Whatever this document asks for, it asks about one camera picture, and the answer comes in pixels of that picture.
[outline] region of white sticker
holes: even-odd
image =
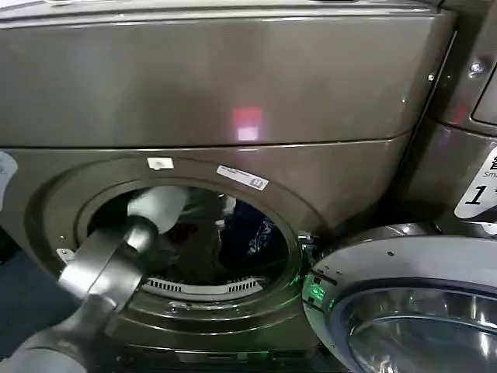
[[[239,169],[231,169],[226,166],[217,167],[217,173],[226,176],[228,179],[238,181],[246,185],[247,187],[251,187],[257,190],[264,190],[269,181],[263,179],[260,176],[252,175],[251,173],[246,173],[244,171],[240,171]]]
[[[16,160],[7,153],[0,152],[0,211],[3,209],[3,196],[10,179],[17,171]]]
[[[488,155],[454,213],[458,218],[468,221],[497,221],[497,148]]]
[[[75,252],[71,249],[57,249],[57,254],[64,263],[72,262],[75,259]]]
[[[174,169],[172,164],[172,158],[161,157],[161,158],[147,158],[148,167],[154,170],[160,169]]]

